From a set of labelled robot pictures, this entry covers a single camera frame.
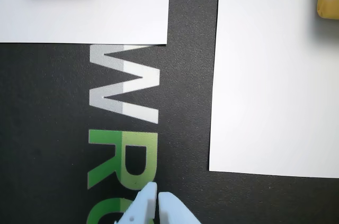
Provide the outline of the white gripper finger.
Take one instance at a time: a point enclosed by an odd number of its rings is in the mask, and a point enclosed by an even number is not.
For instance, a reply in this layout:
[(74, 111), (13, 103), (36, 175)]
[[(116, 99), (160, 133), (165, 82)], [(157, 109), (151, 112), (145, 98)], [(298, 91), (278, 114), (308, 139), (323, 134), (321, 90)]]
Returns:
[(138, 223), (146, 224), (155, 218), (157, 202), (157, 184), (148, 182), (144, 188), (138, 192), (136, 198), (117, 224)]
[(158, 194), (158, 208), (161, 224), (201, 224), (187, 206), (171, 192)]

